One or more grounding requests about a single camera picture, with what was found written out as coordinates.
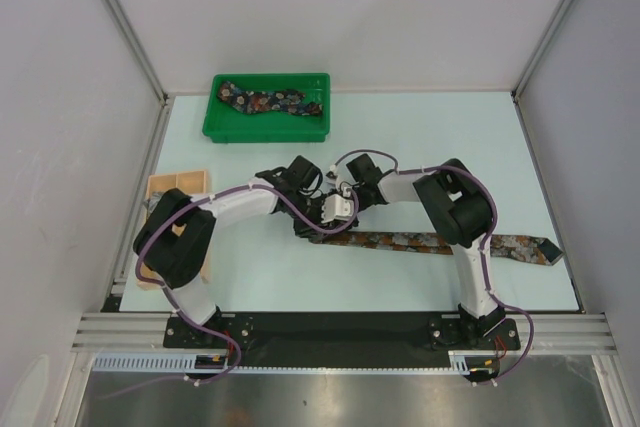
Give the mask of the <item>orange grey patterned tie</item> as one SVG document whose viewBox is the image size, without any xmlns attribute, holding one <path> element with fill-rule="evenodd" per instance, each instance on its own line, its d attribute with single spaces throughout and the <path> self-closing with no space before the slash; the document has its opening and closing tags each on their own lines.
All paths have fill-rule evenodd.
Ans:
<svg viewBox="0 0 640 427">
<path fill-rule="evenodd" d="M 294 221 L 294 232 L 297 237 L 317 245 L 453 255 L 452 247 L 435 232 L 348 230 L 328 235 L 312 229 L 300 220 Z M 493 258 L 505 258 L 533 265 L 553 266 L 564 257 L 560 247 L 545 237 L 493 234 L 487 245 Z"/>
</svg>

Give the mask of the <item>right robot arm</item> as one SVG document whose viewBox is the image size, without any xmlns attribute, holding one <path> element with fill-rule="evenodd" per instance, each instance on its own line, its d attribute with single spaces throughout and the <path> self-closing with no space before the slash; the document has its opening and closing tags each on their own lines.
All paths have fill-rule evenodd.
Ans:
<svg viewBox="0 0 640 427">
<path fill-rule="evenodd" d="M 386 173 L 362 154 L 346 164 L 365 207 L 418 202 L 436 233 L 452 250 L 460 283 L 461 341 L 473 348 L 492 348 L 506 320 L 490 270 L 491 238 L 497 208 L 484 185 L 457 160 L 440 166 Z"/>
</svg>

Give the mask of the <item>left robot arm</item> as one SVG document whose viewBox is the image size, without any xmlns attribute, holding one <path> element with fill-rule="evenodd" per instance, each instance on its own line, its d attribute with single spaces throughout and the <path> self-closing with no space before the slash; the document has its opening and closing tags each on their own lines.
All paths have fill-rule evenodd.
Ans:
<svg viewBox="0 0 640 427">
<path fill-rule="evenodd" d="M 217 230 L 253 217 L 282 211 L 296 218 L 319 188 L 320 169 L 302 156 L 287 167 L 257 173 L 247 183 L 218 193 L 189 195 L 172 188 L 160 196 L 133 242 L 136 276 L 141 267 L 154 277 L 174 309 L 189 318 L 186 334 L 197 345 L 214 344 L 221 334 L 219 307 L 201 278 Z"/>
</svg>

